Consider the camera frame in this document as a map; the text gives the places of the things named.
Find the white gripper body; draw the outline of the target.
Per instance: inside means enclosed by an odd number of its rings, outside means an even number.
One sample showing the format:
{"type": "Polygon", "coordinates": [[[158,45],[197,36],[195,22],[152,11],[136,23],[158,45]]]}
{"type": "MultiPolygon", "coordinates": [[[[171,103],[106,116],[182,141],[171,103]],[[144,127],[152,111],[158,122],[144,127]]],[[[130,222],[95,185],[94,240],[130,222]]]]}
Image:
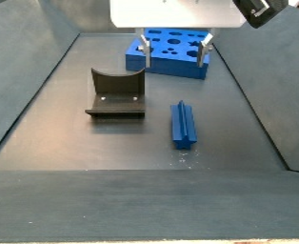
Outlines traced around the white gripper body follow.
{"type": "Polygon", "coordinates": [[[110,0],[118,28],[239,28],[233,0],[110,0]]]}

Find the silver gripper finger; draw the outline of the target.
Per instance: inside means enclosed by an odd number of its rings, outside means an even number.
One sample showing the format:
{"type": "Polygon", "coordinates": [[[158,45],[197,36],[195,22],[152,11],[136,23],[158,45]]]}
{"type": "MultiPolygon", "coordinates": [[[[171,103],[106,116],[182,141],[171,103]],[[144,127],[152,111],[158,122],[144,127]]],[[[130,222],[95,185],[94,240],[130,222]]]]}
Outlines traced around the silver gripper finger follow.
{"type": "Polygon", "coordinates": [[[138,35],[142,43],[142,45],[139,46],[139,50],[146,55],[146,67],[148,68],[151,66],[151,44],[150,40],[146,37],[146,30],[143,28],[138,29],[138,35]]]}
{"type": "Polygon", "coordinates": [[[205,65],[205,57],[209,55],[209,53],[211,51],[214,37],[215,37],[215,29],[211,28],[209,30],[205,40],[201,41],[201,45],[199,45],[199,52],[198,52],[198,66],[199,67],[202,67],[205,65]]]}

